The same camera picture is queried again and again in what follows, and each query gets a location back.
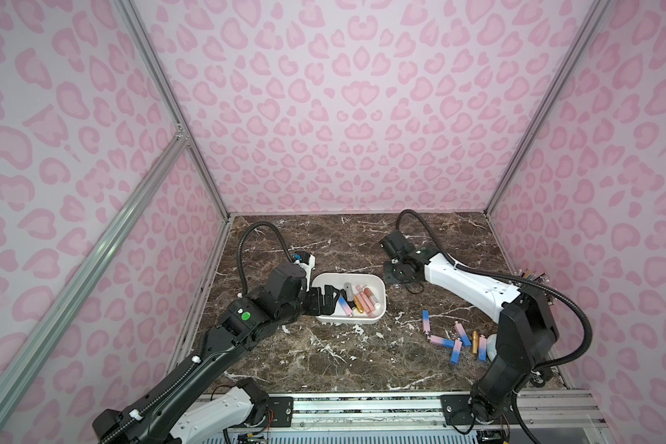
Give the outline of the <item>clear pink lip gloss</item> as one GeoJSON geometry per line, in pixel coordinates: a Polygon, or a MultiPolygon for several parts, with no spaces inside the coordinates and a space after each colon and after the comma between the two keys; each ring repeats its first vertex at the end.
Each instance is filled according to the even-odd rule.
{"type": "Polygon", "coordinates": [[[374,314],[375,306],[364,292],[364,288],[360,285],[357,285],[356,291],[357,291],[358,300],[362,303],[364,310],[366,311],[366,314],[368,314],[368,316],[372,316],[372,314],[374,314]]]}

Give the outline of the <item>brown translucent lip gloss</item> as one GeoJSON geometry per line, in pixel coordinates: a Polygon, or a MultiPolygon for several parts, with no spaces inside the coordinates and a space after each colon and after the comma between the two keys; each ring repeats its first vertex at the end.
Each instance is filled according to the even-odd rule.
{"type": "Polygon", "coordinates": [[[377,299],[377,297],[369,287],[364,287],[364,294],[367,296],[370,302],[373,303],[374,306],[379,305],[379,299],[377,299]]]}

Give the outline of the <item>white plastic storage box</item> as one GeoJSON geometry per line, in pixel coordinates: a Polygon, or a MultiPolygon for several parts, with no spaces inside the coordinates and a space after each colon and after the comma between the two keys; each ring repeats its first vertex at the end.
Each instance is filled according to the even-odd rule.
{"type": "Polygon", "coordinates": [[[379,299],[379,305],[375,306],[375,316],[369,317],[366,313],[361,314],[357,309],[353,310],[353,317],[345,316],[342,309],[336,306],[336,311],[331,316],[318,316],[316,319],[322,323],[329,324],[375,324],[381,320],[387,310],[387,293],[383,280],[372,274],[353,273],[323,273],[313,279],[312,286],[320,288],[331,285],[338,290],[344,290],[344,283],[349,282],[353,287],[353,293],[357,294],[356,286],[369,287],[379,299]]]}

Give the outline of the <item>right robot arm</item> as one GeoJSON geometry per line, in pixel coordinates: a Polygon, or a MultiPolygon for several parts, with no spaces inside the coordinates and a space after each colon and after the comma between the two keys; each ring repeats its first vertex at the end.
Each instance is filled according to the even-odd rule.
{"type": "Polygon", "coordinates": [[[538,367],[547,362],[559,338],[543,290],[471,272],[437,247],[414,246],[401,231],[385,236],[380,247],[388,255],[384,263],[386,283],[438,286],[471,303],[497,324],[497,333],[490,341],[490,367],[473,384],[462,417],[480,423],[497,420],[525,385],[542,387],[553,378],[551,369],[538,367]]]}

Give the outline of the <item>gold glitter lipstick tube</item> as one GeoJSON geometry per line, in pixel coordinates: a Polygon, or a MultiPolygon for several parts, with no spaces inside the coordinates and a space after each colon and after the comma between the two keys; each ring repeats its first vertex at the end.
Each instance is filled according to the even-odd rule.
{"type": "Polygon", "coordinates": [[[361,302],[358,295],[353,296],[353,302],[354,302],[355,307],[356,307],[356,309],[359,313],[364,314],[366,312],[366,309],[364,308],[364,305],[361,302]]]}

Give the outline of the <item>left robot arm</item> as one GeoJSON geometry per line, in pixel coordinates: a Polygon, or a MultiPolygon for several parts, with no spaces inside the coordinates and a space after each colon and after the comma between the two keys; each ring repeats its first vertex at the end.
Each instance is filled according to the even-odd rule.
{"type": "Polygon", "coordinates": [[[170,443],[175,427],[202,393],[279,327],[301,316],[335,312],[340,290],[308,286],[302,264],[277,266],[263,286],[230,303],[192,353],[144,397],[104,410],[92,428],[100,443],[170,443]]]}

